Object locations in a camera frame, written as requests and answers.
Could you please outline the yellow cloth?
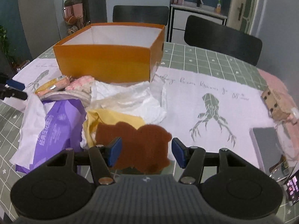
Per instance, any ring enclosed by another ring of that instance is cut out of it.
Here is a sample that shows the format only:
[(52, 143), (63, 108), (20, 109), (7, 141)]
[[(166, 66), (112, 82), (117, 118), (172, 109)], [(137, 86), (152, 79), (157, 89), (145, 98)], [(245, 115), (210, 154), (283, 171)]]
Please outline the yellow cloth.
[(83, 139), (81, 142), (82, 148), (93, 147), (95, 140), (92, 138), (92, 134), (96, 133), (99, 123), (108, 125), (116, 125), (119, 122), (125, 122), (133, 126), (135, 129), (139, 129), (145, 125), (145, 121), (139, 116), (128, 115), (109, 109), (92, 109), (88, 110), (86, 114), (86, 120), (83, 123)]

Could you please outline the brown sponge piece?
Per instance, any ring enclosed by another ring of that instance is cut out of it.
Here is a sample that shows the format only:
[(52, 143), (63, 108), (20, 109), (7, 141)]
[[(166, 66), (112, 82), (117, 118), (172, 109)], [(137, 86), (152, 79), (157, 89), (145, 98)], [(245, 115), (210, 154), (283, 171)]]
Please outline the brown sponge piece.
[(107, 146), (118, 137), (122, 139), (122, 150), (113, 169), (130, 167), (141, 173), (154, 174), (170, 164), (168, 143), (172, 140), (172, 135), (164, 128), (146, 124), (135, 129), (125, 122), (115, 125), (98, 124), (96, 144)]

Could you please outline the green potted plant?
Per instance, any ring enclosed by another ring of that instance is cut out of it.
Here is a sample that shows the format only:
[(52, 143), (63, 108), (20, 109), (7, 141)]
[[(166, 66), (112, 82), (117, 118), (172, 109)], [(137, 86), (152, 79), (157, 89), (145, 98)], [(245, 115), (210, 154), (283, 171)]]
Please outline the green potted plant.
[(1, 51), (4, 53), (8, 62), (13, 67), (14, 59), (10, 55), (10, 43), (7, 37), (7, 30), (3, 26), (0, 26), (0, 39), (1, 39)]

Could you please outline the white printed table mat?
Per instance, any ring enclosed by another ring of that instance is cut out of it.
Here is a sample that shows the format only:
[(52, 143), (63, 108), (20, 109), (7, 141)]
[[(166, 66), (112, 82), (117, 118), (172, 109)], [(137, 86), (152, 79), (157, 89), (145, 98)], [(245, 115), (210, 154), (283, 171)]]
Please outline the white printed table mat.
[[(30, 98), (36, 96), (34, 92), (44, 83), (62, 75), (55, 59), (37, 59), (17, 73), (14, 80), (25, 85)], [(257, 164), (249, 131), (273, 124), (259, 91), (232, 81), (165, 67), (157, 69), (156, 78), (165, 81), (167, 93), (167, 115), (157, 125), (187, 146), (213, 152), (227, 147)], [(25, 111), (28, 99), (15, 99), (13, 105)]]

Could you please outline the peach packaged item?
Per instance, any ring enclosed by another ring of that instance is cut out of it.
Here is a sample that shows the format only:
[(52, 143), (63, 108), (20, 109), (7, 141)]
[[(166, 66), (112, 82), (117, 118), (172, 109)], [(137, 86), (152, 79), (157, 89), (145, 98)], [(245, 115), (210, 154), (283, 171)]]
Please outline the peach packaged item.
[(69, 77), (62, 75), (40, 86), (34, 93), (41, 97), (53, 91), (59, 91), (70, 85)]

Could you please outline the purple tissue pack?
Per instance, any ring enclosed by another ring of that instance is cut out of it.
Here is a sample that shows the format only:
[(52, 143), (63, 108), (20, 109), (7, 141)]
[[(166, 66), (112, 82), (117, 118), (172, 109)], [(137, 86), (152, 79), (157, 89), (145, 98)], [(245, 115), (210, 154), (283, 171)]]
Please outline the purple tissue pack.
[(16, 171), (29, 173), (62, 150), (81, 152), (86, 111), (78, 99), (40, 101), (28, 99), (20, 129), (18, 150), (10, 162)]

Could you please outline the pink white knitted cloth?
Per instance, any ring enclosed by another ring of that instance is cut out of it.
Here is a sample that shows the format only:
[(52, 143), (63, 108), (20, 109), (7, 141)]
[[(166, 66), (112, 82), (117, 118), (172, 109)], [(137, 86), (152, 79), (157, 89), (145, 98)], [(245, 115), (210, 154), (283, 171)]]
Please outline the pink white knitted cloth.
[(91, 103), (91, 86), (95, 79), (92, 76), (83, 76), (75, 79), (60, 91), (52, 91), (39, 96), (41, 101), (80, 100), (86, 108)]

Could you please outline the white crumpled plastic bag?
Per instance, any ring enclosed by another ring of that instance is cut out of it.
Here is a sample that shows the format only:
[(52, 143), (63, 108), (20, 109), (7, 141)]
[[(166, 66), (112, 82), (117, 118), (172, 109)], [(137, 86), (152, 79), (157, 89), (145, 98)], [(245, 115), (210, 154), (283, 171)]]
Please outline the white crumpled plastic bag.
[(95, 81), (91, 86), (90, 109), (109, 109), (141, 117), (146, 124), (160, 124), (167, 115), (166, 84), (156, 78), (151, 83), (107, 84)]

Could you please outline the pink bags pile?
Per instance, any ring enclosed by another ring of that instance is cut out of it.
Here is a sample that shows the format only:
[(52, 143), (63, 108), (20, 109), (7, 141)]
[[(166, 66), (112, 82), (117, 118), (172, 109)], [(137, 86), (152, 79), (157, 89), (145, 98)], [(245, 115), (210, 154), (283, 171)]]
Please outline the pink bags pile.
[(63, 17), (68, 26), (68, 34), (73, 34), (84, 27), (84, 9), (82, 0), (65, 0)]

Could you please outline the green grid tablecloth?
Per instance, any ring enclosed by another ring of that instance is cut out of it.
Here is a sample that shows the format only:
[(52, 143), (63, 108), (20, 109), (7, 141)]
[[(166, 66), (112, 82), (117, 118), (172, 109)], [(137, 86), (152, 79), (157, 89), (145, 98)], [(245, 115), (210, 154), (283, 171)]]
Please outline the green grid tablecloth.
[[(194, 71), (255, 88), (265, 84), (261, 72), (231, 56), (175, 43), (166, 43), (165, 46), (164, 67)], [(16, 172), (9, 160), (19, 146), (22, 118), (22, 110), (13, 105), (12, 99), (1, 102), (1, 217), (7, 216), (11, 221), (16, 219), (17, 214), (11, 205), (10, 190), (23, 174)]]

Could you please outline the orange cardboard box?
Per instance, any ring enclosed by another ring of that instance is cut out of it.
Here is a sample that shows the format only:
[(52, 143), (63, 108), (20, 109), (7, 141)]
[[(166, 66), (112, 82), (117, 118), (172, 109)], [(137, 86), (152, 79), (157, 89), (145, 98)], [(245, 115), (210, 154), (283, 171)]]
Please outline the orange cardboard box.
[(153, 80), (164, 41), (164, 25), (93, 23), (57, 42), (53, 50), (63, 75), (89, 75), (104, 83), (140, 83)]

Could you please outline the pink cloth right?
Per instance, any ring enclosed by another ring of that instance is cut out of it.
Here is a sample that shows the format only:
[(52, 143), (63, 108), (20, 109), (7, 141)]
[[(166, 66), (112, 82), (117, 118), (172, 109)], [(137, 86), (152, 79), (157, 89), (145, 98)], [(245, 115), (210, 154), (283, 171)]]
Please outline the pink cloth right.
[(287, 99), (291, 102), (291, 114), (288, 118), (286, 120), (275, 122), (277, 123), (276, 128), (284, 131), (284, 133), (281, 133), (279, 137), (283, 142), (285, 154), (290, 159), (298, 160), (298, 107), (292, 96), (288, 93), (287, 87), (280, 79), (260, 69), (258, 72), (266, 81), (267, 87), (286, 94)]

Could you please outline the black chair right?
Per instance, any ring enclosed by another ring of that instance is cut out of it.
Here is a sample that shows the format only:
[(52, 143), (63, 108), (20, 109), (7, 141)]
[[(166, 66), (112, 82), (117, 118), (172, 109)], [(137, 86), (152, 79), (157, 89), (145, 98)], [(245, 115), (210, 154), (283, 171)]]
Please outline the black chair right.
[(263, 46), (259, 38), (219, 24), (205, 28), (207, 33), (189, 36), (188, 45), (226, 54), (253, 66), (258, 64)]

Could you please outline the green soap bottle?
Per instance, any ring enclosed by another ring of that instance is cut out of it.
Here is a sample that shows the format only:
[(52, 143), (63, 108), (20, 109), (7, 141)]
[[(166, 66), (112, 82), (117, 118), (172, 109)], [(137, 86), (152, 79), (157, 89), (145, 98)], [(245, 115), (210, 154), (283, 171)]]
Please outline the green soap bottle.
[(221, 0), (218, 0), (218, 3), (217, 3), (217, 6), (216, 6), (215, 11), (216, 11), (218, 14), (221, 13)]

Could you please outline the green door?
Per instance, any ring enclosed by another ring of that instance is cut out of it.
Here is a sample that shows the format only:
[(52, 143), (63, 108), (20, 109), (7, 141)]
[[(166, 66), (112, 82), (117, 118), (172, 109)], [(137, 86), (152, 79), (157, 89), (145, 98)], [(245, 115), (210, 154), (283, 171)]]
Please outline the green door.
[(250, 33), (258, 0), (231, 0), (226, 25), (243, 33)]

